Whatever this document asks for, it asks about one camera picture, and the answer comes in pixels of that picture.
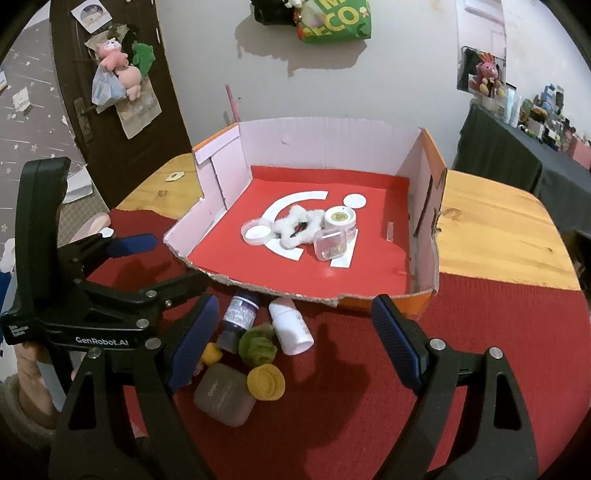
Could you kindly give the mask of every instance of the small plastic box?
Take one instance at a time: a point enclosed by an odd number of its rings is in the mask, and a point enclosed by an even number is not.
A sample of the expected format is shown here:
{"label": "small plastic box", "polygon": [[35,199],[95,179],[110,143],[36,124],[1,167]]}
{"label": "small plastic box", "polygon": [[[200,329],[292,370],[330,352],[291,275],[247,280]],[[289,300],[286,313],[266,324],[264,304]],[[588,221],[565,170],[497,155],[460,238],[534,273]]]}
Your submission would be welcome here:
{"label": "small plastic box", "polygon": [[193,401],[197,408],[229,427],[244,424],[256,403],[248,391],[246,375],[224,364],[207,369]]}
{"label": "small plastic box", "polygon": [[319,230],[314,234],[314,253],[318,260],[342,257],[347,251],[347,233],[342,228]]}

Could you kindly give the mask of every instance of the white bottle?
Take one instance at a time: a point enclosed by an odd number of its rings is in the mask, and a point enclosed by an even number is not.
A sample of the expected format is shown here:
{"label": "white bottle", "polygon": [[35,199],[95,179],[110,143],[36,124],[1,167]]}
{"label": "white bottle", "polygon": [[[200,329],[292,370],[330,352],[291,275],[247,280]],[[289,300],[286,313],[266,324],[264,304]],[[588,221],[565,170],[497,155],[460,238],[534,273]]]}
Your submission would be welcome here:
{"label": "white bottle", "polygon": [[293,300],[273,300],[269,304],[269,313],[283,353],[298,355],[314,345],[314,337]]}

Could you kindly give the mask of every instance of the blue gripper pad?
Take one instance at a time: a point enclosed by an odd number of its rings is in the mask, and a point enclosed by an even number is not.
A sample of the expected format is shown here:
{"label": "blue gripper pad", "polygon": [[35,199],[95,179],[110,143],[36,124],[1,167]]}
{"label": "blue gripper pad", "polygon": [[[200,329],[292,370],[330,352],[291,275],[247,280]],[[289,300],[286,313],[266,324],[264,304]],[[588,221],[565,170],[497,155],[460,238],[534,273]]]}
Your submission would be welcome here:
{"label": "blue gripper pad", "polygon": [[405,387],[417,393],[423,388],[421,359],[395,318],[392,307],[396,309],[388,296],[375,297],[371,306],[372,323],[398,378]]}
{"label": "blue gripper pad", "polygon": [[182,340],[178,343],[177,349],[171,355],[168,387],[172,392],[176,392],[180,387],[190,383],[195,367],[201,360],[205,347],[217,327],[220,316],[217,298],[207,293],[202,294],[201,297],[206,297],[205,303],[198,301],[183,319],[190,322],[190,319],[194,318],[193,323],[190,324]]}
{"label": "blue gripper pad", "polygon": [[151,233],[126,236],[111,240],[105,251],[111,258],[150,252],[158,245],[158,239]]}

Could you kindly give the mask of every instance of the pink stick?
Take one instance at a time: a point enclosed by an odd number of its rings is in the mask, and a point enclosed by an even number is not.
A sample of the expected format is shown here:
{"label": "pink stick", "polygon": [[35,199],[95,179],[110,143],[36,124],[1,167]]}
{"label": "pink stick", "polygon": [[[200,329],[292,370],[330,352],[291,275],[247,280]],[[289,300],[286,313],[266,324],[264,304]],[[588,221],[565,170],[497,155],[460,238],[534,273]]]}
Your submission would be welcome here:
{"label": "pink stick", "polygon": [[240,121],[240,115],[238,115],[238,107],[236,106],[236,102],[234,101],[234,97],[232,96],[232,91],[230,90],[230,86],[226,84],[226,91],[228,93],[228,100],[230,100],[230,106],[232,107],[232,115],[234,115],[234,121]]}

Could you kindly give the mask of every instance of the orange cardboard edge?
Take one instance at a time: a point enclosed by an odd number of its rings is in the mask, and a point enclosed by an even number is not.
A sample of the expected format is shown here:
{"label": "orange cardboard edge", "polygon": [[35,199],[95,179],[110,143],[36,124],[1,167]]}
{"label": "orange cardboard edge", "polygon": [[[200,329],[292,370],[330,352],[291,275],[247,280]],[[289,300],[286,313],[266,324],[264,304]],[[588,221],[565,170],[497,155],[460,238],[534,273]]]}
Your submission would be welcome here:
{"label": "orange cardboard edge", "polygon": [[203,140],[202,142],[198,143],[197,145],[195,145],[193,147],[193,151],[196,152],[197,150],[205,147],[205,145],[207,145],[209,142],[214,141],[217,137],[221,137],[224,133],[229,132],[232,128],[234,128],[235,126],[237,126],[236,123],[232,124],[232,125],[228,125],[226,128],[220,130],[219,132],[213,134],[211,137],[206,138],[205,140]]}
{"label": "orange cardboard edge", "polygon": [[[408,319],[417,319],[427,308],[431,297],[437,292],[435,290],[414,293],[399,297],[390,297],[398,310]],[[360,299],[356,297],[345,297],[339,301],[339,307],[351,310],[369,312],[373,299]]]}
{"label": "orange cardboard edge", "polygon": [[437,148],[437,145],[433,141],[433,137],[429,131],[425,128],[421,129],[421,139],[423,141],[423,149],[429,162],[429,168],[431,169],[431,175],[436,181],[435,187],[439,188],[441,181],[444,179],[444,175],[447,172],[447,165],[445,160],[441,156],[441,152]]}

